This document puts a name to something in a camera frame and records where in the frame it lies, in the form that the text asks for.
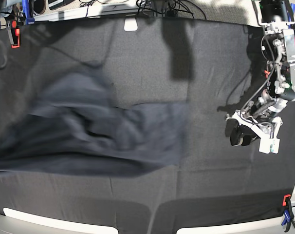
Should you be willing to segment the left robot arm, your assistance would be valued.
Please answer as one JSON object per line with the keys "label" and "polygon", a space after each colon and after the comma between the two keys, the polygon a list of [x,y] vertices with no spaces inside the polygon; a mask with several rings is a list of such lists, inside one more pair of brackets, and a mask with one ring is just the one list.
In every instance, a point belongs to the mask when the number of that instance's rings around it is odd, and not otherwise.
{"label": "left robot arm", "polygon": [[246,103],[226,118],[232,146],[260,139],[273,151],[283,122],[279,116],[295,102],[295,10],[287,0],[255,0],[253,7],[263,30],[260,47],[266,59],[266,80]]}

